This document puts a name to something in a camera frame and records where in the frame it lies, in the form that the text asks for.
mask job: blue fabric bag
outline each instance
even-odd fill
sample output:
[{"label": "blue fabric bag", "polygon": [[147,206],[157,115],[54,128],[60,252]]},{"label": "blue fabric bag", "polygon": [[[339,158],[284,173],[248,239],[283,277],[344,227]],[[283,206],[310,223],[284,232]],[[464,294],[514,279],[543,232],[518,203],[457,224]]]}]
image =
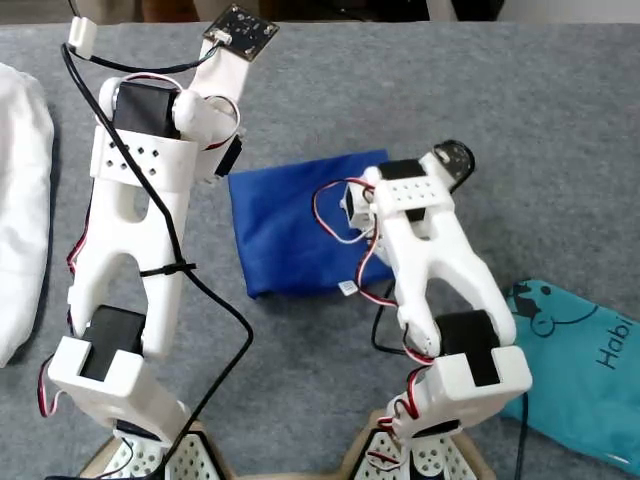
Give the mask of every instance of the blue fabric bag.
[{"label": "blue fabric bag", "polygon": [[[540,280],[507,303],[533,375],[529,425],[640,475],[640,324]],[[520,419],[521,399],[504,413]]]},{"label": "blue fabric bag", "polygon": [[[311,295],[352,280],[366,243],[343,245],[316,223],[311,196],[320,186],[345,177],[359,177],[364,169],[389,161],[377,150],[312,162],[265,168],[229,176],[236,245],[247,294],[267,292]],[[339,202],[345,185],[322,192],[322,218],[343,238],[350,230]],[[368,284],[391,277],[391,271],[372,258],[363,276]]]}]

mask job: teal drawstring bag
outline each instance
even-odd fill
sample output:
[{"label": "teal drawstring bag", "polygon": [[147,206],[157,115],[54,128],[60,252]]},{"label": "teal drawstring bag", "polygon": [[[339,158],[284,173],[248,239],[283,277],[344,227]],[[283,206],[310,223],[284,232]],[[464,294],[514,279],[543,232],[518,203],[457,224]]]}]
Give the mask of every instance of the teal drawstring bag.
[{"label": "teal drawstring bag", "polygon": [[[533,375],[529,426],[640,475],[640,323],[541,280],[507,295]],[[522,418],[522,399],[503,413]]]}]

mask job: white sticker label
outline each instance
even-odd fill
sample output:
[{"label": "white sticker label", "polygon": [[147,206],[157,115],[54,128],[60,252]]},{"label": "white sticker label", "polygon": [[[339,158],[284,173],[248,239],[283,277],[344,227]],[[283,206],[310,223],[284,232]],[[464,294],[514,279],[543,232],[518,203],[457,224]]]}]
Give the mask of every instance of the white sticker label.
[{"label": "white sticker label", "polygon": [[348,297],[349,295],[353,295],[354,293],[356,293],[358,291],[358,287],[356,286],[355,282],[353,280],[347,280],[346,282],[340,282],[338,284],[338,286],[340,287],[340,290],[342,290],[342,294],[345,297]]}]

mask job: white fabric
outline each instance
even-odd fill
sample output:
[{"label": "white fabric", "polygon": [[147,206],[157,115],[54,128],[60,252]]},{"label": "white fabric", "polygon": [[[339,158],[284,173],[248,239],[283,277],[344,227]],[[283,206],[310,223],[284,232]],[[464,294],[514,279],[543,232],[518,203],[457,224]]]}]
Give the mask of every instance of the white fabric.
[{"label": "white fabric", "polygon": [[47,261],[52,146],[41,85],[0,64],[0,367],[33,328]]}]

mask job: cable tie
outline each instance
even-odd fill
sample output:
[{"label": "cable tie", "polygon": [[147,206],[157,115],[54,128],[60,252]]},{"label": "cable tie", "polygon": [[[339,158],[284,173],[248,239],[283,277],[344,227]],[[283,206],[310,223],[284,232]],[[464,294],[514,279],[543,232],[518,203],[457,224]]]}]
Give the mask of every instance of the cable tie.
[{"label": "cable tie", "polygon": [[152,277],[154,275],[173,275],[176,272],[186,272],[188,270],[195,270],[195,263],[187,263],[185,261],[175,262],[165,265],[164,267],[155,268],[153,270],[143,270],[140,272],[140,276],[144,277]]}]

